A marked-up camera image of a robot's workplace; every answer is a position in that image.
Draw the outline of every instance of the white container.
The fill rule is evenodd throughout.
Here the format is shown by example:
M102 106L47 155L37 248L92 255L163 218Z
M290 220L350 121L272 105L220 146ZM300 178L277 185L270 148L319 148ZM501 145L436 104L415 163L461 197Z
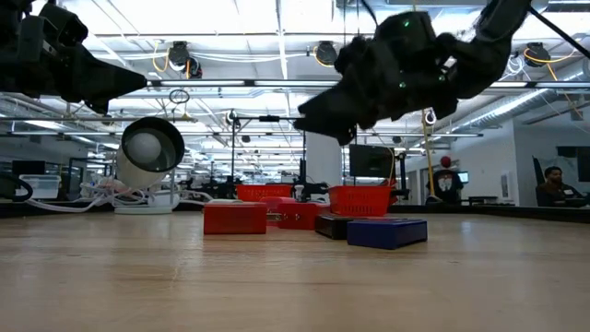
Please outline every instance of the white container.
M33 188L32 198L39 199L57 198L59 183L62 181L58 175L20 175L18 178ZM26 193L25 189L17 190L19 196Z

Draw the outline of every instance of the workstation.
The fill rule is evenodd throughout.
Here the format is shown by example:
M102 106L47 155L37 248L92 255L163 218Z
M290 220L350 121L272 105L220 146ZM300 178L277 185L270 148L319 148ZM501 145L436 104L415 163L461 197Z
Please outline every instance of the workstation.
M585 330L590 4L256 1L0 5L7 330Z

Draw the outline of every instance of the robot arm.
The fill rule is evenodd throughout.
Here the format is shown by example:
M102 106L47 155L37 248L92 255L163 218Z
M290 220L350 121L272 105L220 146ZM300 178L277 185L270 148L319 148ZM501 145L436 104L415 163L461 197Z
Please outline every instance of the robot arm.
M477 96L499 79L531 0L492 0L481 12L473 41L434 34L426 12L406 12L382 22L372 40L356 37L335 62L342 79L299 107L300 130L332 136L346 145L356 128L432 108L441 119L457 99ZM446 68L453 57L456 61Z

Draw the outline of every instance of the desk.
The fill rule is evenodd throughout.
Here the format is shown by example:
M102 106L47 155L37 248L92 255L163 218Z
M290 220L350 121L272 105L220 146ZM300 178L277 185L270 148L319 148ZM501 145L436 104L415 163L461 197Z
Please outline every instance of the desk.
M474 215L393 252L200 213L0 220L5 331L586 331L590 226Z

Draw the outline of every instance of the person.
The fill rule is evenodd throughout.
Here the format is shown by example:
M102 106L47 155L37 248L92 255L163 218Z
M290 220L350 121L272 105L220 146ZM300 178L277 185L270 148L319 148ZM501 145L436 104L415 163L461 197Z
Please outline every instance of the person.
M442 169L432 175L434 180L434 195L442 202L447 204L461 204L461 189L463 183L459 174L451 168L451 158L444 156L441 158ZM426 184L428 190L431 190L431 182Z
M584 199L574 187L564 184L563 172L557 166L545 170L545 182L537 186L537 204L540 207L567 207L568 200Z

